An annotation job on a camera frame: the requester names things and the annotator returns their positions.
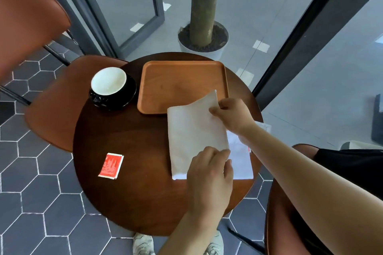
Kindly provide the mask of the person's left hand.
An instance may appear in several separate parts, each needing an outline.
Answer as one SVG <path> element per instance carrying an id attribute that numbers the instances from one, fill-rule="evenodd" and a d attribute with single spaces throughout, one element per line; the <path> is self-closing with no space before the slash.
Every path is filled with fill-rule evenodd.
<path id="1" fill-rule="evenodd" d="M 191 161 L 187 173 L 189 211 L 198 218 L 223 217 L 228 207 L 233 184 L 225 182 L 224 165 L 230 153 L 207 146 Z"/>

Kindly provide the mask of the white cloth napkin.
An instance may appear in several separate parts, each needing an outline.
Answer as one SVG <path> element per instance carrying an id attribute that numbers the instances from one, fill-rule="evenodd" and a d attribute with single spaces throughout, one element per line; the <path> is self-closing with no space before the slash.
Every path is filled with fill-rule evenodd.
<path id="1" fill-rule="evenodd" d="M 217 90 L 183 106 L 167 109 L 169 153 L 173 180 L 185 180 L 192 159 L 205 147 L 229 149 L 227 130 L 209 109 L 218 107 Z"/>

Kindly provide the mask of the person's left forearm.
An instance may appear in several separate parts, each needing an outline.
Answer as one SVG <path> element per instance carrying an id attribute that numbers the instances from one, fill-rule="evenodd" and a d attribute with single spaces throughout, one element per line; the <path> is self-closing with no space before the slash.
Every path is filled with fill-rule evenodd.
<path id="1" fill-rule="evenodd" d="M 187 212 L 157 255 L 203 255 L 221 218 L 201 219 Z"/>

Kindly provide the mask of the white round planter pot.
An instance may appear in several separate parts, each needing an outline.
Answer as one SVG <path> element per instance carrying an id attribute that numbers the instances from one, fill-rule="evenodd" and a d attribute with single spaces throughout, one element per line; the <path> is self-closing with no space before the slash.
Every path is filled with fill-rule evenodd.
<path id="1" fill-rule="evenodd" d="M 212 60 L 220 60 L 225 47 L 229 42 L 227 29 L 219 22 L 215 21 L 213 26 L 212 41 L 205 47 L 199 48 L 192 45 L 189 39 L 190 24 L 180 27 L 178 31 L 178 42 L 182 52 L 204 56 Z"/>

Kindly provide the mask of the brown wooden chair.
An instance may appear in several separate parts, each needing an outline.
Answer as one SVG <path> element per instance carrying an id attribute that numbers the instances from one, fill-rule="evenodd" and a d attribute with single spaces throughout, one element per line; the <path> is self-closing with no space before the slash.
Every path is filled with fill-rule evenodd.
<path id="1" fill-rule="evenodd" d="M 36 50 L 69 30 L 70 18 L 57 0 L 0 0 L 0 85 Z M 127 61 L 83 55 L 26 108 L 28 127 L 41 139 L 73 151 L 76 123 L 89 99 L 91 79 L 100 70 Z"/>
<path id="2" fill-rule="evenodd" d="M 251 241 L 228 228 L 228 232 L 252 248 L 258 255 L 310 255 L 291 221 L 293 205 L 273 180 L 269 193 L 265 222 L 265 246 Z"/>

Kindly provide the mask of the person's right white shoe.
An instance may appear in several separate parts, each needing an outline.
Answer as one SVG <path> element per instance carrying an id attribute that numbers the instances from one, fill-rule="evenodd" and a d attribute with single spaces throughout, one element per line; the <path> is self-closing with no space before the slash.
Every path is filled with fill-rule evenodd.
<path id="1" fill-rule="evenodd" d="M 216 231 L 203 255 L 224 255 L 224 242 L 219 230 Z"/>

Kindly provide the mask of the person's white shoe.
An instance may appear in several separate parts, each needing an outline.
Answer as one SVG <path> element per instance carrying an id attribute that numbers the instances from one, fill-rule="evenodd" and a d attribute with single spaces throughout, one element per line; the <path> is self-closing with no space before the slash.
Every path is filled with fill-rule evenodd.
<path id="1" fill-rule="evenodd" d="M 152 236 L 136 233 L 133 237 L 132 255 L 156 255 Z"/>
<path id="2" fill-rule="evenodd" d="M 224 242 L 219 230 L 216 231 L 203 255 L 224 255 Z"/>

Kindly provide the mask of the person's right leg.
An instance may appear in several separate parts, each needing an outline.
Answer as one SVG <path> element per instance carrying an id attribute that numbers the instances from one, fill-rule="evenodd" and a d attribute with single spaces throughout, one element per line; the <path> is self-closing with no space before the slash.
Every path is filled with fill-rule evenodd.
<path id="1" fill-rule="evenodd" d="M 311 160 L 315 160 L 314 157 L 319 151 L 318 147 L 315 147 L 309 144 L 303 144 L 303 143 L 293 145 L 292 148 L 295 149 L 296 151 L 299 151 L 301 154 L 305 155 Z"/>

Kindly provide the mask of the black saucer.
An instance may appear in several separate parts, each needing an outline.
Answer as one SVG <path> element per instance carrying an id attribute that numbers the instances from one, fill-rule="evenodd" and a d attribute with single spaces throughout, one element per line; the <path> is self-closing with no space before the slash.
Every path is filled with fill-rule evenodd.
<path id="1" fill-rule="evenodd" d="M 130 76 L 126 75 L 127 79 L 125 84 L 120 90 L 111 95 L 97 94 L 92 88 L 89 89 L 89 100 L 94 106 L 106 110 L 118 110 L 129 104 L 137 93 L 136 81 Z"/>

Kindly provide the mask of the tree trunk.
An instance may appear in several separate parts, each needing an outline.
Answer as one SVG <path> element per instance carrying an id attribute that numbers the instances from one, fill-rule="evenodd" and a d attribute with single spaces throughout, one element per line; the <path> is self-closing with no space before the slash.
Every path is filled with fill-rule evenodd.
<path id="1" fill-rule="evenodd" d="M 189 39 L 203 48 L 212 41 L 217 0 L 191 0 Z"/>

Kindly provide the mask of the person's left white shoe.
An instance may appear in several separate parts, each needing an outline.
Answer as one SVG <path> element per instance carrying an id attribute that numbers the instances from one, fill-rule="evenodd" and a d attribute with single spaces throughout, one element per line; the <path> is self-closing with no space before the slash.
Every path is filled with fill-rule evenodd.
<path id="1" fill-rule="evenodd" d="M 136 233 L 133 237 L 132 255 L 156 255 L 152 236 Z"/>

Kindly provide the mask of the red sachet packet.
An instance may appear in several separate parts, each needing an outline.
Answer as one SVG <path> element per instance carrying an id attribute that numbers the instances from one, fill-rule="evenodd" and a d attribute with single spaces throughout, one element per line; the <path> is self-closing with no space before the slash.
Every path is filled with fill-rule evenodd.
<path id="1" fill-rule="evenodd" d="M 120 172 L 124 156 L 115 153 L 107 153 L 102 169 L 98 177 L 116 180 Z"/>

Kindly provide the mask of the black shorts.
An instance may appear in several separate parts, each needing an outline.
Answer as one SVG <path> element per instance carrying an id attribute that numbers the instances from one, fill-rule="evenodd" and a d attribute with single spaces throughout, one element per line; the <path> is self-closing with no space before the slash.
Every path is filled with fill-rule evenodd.
<path id="1" fill-rule="evenodd" d="M 319 149 L 313 160 L 383 201 L 383 150 Z M 310 255 L 333 255 L 297 211 L 291 220 Z"/>

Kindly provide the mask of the dark box outside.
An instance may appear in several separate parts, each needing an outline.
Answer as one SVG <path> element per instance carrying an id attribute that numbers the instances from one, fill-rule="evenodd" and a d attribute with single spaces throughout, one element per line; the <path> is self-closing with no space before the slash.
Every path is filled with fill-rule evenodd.
<path id="1" fill-rule="evenodd" d="M 383 93 L 374 100 L 371 140 L 383 146 Z"/>

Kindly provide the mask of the grey glass door frame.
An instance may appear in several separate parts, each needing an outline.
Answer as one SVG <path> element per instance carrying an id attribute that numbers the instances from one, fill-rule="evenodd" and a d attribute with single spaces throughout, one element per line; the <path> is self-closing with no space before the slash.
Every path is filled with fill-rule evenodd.
<path id="1" fill-rule="evenodd" d="M 126 59 L 164 22 L 162 0 L 58 0 L 84 54 Z"/>

